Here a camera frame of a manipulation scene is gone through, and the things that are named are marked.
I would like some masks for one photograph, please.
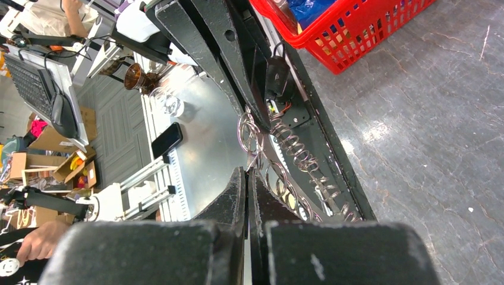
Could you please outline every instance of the glass cup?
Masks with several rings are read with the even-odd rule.
[[[184,113],[184,101],[174,96],[167,88],[158,87],[150,93],[154,98],[157,109],[172,117],[180,117]]]
[[[132,64],[124,76],[124,88],[138,89],[142,94],[149,94],[158,84],[158,76],[154,73],[145,74],[140,64]]]

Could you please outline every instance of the yellow object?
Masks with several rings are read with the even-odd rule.
[[[5,64],[4,52],[0,52],[0,75],[6,76],[6,77],[11,76],[11,73],[9,72],[9,70],[7,69],[7,66]]]
[[[74,157],[70,163],[70,170],[76,170],[83,162],[84,161],[79,156]]]

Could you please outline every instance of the keyboard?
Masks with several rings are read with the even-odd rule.
[[[13,55],[4,58],[19,95],[41,115],[51,118],[55,90],[49,72]]]

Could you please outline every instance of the red wire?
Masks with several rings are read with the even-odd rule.
[[[291,106],[292,106],[292,103],[291,102],[287,102],[287,104],[285,105],[285,108],[281,111],[281,113],[287,112],[287,110],[290,109]]]

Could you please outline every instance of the brown cup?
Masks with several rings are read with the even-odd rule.
[[[132,64],[124,76],[124,88],[127,90],[138,89],[142,94],[150,94],[158,83],[155,74],[145,74],[140,64]]]

